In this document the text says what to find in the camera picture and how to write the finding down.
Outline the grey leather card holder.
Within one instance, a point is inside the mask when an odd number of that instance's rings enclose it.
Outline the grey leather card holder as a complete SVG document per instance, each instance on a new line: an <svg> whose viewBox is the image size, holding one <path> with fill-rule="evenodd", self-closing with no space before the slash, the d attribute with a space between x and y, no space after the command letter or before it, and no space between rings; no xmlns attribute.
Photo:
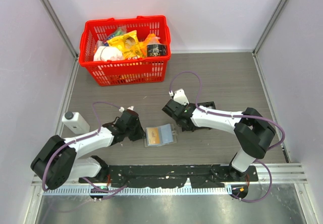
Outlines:
<svg viewBox="0 0 323 224"><path fill-rule="evenodd" d="M161 147L170 144L177 143L177 131L173 124L166 124L162 126L158 126L159 136L160 136L160 144L157 146L148 146L147 145L147 137L144 139L144 145L146 148L149 147Z"/></svg>

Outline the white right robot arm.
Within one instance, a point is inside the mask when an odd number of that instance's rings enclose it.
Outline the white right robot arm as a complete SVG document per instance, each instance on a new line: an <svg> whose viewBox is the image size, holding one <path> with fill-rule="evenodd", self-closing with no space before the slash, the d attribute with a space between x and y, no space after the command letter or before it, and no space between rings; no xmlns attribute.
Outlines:
<svg viewBox="0 0 323 224"><path fill-rule="evenodd" d="M236 136L241 146L234 155L228 168L233 181L247 175L249 166L256 159L263 159L276 134L275 129L262 119L254 108L245 111L222 111L213 107L213 102L182 105L173 99L162 108L182 131L216 129Z"/></svg>

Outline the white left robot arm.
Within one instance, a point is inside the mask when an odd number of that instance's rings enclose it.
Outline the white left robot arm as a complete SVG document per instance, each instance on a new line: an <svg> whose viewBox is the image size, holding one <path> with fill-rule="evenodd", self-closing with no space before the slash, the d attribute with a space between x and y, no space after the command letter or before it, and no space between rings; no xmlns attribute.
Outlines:
<svg viewBox="0 0 323 224"><path fill-rule="evenodd" d="M138 113L127 109L116 122L106 123L90 133L66 139L58 135L50 137L31 163L31 169L41 178L44 191L57 189L70 179L102 183L108 180L109 166L96 155L87 159L83 156L125 138L137 141L145 137Z"/></svg>

